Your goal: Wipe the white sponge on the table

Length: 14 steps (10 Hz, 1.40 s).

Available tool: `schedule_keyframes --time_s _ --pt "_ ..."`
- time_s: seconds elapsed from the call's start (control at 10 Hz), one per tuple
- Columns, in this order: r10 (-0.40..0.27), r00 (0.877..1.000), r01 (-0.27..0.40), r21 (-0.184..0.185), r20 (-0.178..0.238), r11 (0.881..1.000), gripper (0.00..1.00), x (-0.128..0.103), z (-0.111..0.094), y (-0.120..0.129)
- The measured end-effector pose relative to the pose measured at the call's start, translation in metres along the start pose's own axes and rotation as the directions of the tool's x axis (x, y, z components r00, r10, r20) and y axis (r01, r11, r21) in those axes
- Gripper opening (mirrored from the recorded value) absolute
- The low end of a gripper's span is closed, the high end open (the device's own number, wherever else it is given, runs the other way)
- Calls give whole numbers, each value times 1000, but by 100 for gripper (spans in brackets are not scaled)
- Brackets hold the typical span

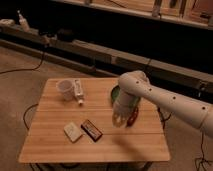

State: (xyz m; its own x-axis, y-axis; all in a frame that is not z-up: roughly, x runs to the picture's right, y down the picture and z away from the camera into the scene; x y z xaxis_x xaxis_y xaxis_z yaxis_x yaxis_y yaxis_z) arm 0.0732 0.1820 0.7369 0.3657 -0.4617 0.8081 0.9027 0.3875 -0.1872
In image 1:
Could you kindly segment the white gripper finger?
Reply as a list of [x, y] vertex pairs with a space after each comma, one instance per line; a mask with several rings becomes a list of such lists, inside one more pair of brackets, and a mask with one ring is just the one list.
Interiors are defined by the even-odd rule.
[[120, 123], [120, 126], [127, 126], [127, 122], [128, 122], [128, 119], [129, 119], [129, 117], [121, 117], [121, 119], [120, 119], [120, 121], [121, 121], [121, 123]]
[[120, 127], [120, 116], [113, 113], [112, 115], [112, 123], [115, 127]]

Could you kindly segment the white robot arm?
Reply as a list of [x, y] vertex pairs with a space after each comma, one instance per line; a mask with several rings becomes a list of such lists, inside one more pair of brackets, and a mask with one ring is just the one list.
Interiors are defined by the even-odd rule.
[[213, 104], [153, 86], [142, 71], [120, 75], [118, 86], [120, 90], [113, 103], [114, 126], [122, 126], [133, 113], [135, 100], [145, 98], [213, 138]]

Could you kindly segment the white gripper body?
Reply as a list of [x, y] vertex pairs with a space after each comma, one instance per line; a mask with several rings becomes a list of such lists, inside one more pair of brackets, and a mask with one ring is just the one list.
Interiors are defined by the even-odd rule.
[[118, 117], [128, 118], [138, 106], [140, 98], [120, 91], [113, 103], [113, 112]]

